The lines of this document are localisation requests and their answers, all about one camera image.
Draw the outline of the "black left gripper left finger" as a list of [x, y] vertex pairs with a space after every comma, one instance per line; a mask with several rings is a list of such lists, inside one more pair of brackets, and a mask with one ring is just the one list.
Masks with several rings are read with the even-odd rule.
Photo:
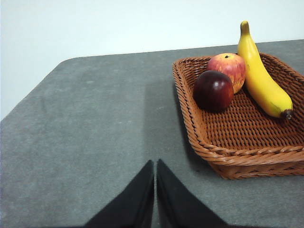
[[126, 188], [94, 215], [86, 228], [150, 228], [154, 204], [154, 168], [151, 160]]

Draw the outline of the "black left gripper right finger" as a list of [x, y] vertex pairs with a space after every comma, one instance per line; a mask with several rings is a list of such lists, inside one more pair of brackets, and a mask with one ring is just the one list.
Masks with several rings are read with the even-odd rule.
[[163, 228], [226, 228], [228, 224], [197, 199], [163, 160], [157, 161], [157, 197]]

